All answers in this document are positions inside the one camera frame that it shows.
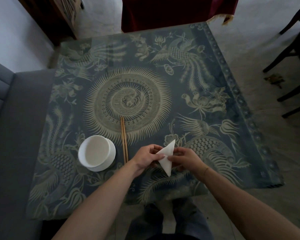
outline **napkin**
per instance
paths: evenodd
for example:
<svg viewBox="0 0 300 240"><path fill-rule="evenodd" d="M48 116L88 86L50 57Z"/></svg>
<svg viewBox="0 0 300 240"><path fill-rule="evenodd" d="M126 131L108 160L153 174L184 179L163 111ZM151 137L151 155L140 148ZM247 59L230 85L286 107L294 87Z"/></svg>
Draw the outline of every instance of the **napkin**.
<svg viewBox="0 0 300 240"><path fill-rule="evenodd" d="M173 140L169 145L167 145L165 148L162 148L160 151L156 153L156 154L164 154L164 158L159 160L159 163L169 177L171 176L172 162L168 160L168 156L173 155L175 142L176 140Z"/></svg>

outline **person's left hand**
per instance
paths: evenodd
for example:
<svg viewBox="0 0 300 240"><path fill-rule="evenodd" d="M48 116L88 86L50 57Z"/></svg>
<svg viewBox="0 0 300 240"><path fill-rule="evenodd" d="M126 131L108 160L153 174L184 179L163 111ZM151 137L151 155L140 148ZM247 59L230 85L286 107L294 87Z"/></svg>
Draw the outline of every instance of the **person's left hand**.
<svg viewBox="0 0 300 240"><path fill-rule="evenodd" d="M153 161L164 158L164 154L156 154L162 148L162 146L151 144L141 147L136 152L135 156L128 162L128 164L135 166L135 177L139 176Z"/></svg>

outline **floor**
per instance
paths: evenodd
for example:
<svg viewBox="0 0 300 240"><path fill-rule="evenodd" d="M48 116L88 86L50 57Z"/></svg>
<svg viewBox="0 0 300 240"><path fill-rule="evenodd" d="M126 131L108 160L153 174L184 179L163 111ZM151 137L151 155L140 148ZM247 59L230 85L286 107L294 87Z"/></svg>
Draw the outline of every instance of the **floor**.
<svg viewBox="0 0 300 240"><path fill-rule="evenodd" d="M80 38L121 32L121 0L83 2L85 9L77 23ZM239 0L231 23L221 26L222 20L217 19L209 26L286 181L281 188L253 189L248 193L300 228L300 113L288 119L281 117L300 106L300 94L281 103L276 101L300 84L300 60L286 58L268 73L284 77L282 89L270 85L262 73L300 31L298 22L284 35L278 35L299 8L300 0ZM212 195L193 199L207 217L215 239L244 239ZM164 207L169 204L160 203L165 208L165 233L172 233L175 228L171 211ZM130 221L142 209L141 205L123 205L107 239L124 239Z"/></svg>

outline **white wall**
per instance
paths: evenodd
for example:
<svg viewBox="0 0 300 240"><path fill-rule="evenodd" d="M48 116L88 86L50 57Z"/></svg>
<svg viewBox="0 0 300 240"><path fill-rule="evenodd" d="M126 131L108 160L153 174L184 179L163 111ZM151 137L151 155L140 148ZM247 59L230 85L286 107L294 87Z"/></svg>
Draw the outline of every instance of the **white wall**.
<svg viewBox="0 0 300 240"><path fill-rule="evenodd" d="M13 72L46 69L53 45L18 0L0 0L0 63Z"/></svg>

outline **white bowl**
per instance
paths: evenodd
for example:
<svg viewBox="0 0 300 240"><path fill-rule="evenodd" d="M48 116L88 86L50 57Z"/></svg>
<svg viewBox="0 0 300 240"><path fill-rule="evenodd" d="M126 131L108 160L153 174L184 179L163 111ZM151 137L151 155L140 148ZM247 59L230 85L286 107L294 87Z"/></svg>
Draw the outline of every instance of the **white bowl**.
<svg viewBox="0 0 300 240"><path fill-rule="evenodd" d="M115 156L115 145L103 136L88 137L82 142L78 151L80 163L94 172L108 168Z"/></svg>

